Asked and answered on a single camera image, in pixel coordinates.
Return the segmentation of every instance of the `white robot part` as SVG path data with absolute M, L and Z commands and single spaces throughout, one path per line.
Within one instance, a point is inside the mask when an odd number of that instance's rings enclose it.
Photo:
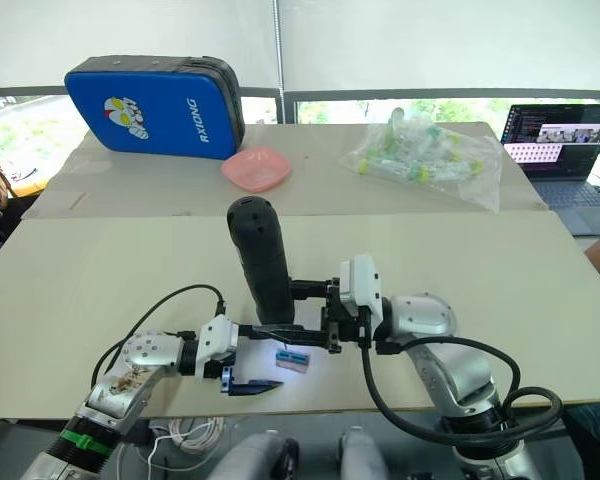
M 391 297 L 391 338 L 406 343 L 413 336 L 454 335 L 458 328 L 451 306 L 428 292 Z
M 382 453 L 361 427 L 351 427 L 340 442 L 342 480 L 389 480 Z
M 204 364 L 209 360 L 222 360 L 238 348 L 238 325 L 224 315 L 218 315 L 200 330 L 196 354 L 197 381 L 204 378 Z
M 356 255 L 340 263 L 340 301 L 353 317 L 359 307 L 371 310 L 371 331 L 382 323 L 380 276 L 371 255 Z

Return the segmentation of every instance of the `pink bowl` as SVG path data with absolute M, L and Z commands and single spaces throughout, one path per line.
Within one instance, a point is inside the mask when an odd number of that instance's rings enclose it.
M 266 147 L 255 147 L 238 152 L 222 164 L 222 173 L 240 188 L 258 193 L 282 182 L 291 165 L 278 152 Z

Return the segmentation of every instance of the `black cylindrical object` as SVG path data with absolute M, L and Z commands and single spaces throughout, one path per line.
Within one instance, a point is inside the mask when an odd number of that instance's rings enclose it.
M 260 197 L 243 197 L 229 207 L 227 225 L 260 322 L 293 323 L 295 311 L 282 232 L 271 203 Z
M 488 433 L 502 430 L 506 426 L 499 410 L 490 408 L 482 413 L 471 415 L 469 417 L 442 417 L 443 424 L 453 433 Z M 458 452 L 474 460 L 486 460 L 489 458 L 500 457 L 514 450 L 518 442 L 505 442 L 489 447 L 462 447 Z
M 73 417 L 47 453 L 83 470 L 100 473 L 120 437 L 119 432 L 88 418 Z

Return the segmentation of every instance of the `blue bag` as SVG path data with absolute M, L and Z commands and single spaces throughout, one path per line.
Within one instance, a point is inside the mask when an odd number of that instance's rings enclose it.
M 244 137 L 238 80 L 217 58 L 92 57 L 65 86 L 112 150 L 226 159 Z

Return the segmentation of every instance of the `table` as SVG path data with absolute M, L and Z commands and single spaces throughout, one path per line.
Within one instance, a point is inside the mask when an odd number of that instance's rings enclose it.
M 484 122 L 443 123 L 474 137 Z M 337 160 L 357 147 L 366 125 L 248 125 L 243 148 L 285 155 L 292 175 L 264 195 L 282 215 L 467 212 L 482 207 L 426 187 L 407 188 L 347 171 Z M 522 171 L 503 152 L 502 210 L 546 210 Z M 247 195 L 211 159 L 113 152 L 89 133 L 25 218 L 224 215 Z
M 370 253 L 384 295 L 440 295 L 454 307 L 460 334 L 519 362 L 523 385 L 551 388 L 568 402 L 600 400 L 600 277 L 554 213 L 286 216 L 281 225 L 295 278 L 330 278 L 341 260 Z M 0 252 L 0 417 L 70 417 L 100 354 L 157 299 L 201 281 L 221 289 L 232 319 L 254 322 L 223 217 L 23 222 Z M 199 328 L 214 304 L 207 292 L 184 294 L 145 328 Z M 319 306 L 298 303 L 298 322 L 316 328 Z M 278 389 L 234 398 L 219 393 L 218 380 L 169 379 L 144 413 L 373 408 L 355 345 L 337 356 L 297 347 L 311 354 L 306 375 L 276 368 L 277 348 L 272 341 L 241 342 L 236 377 L 284 381 Z M 509 373 L 492 364 L 502 393 Z M 431 406 L 406 355 L 374 355 L 373 368 L 391 407 Z

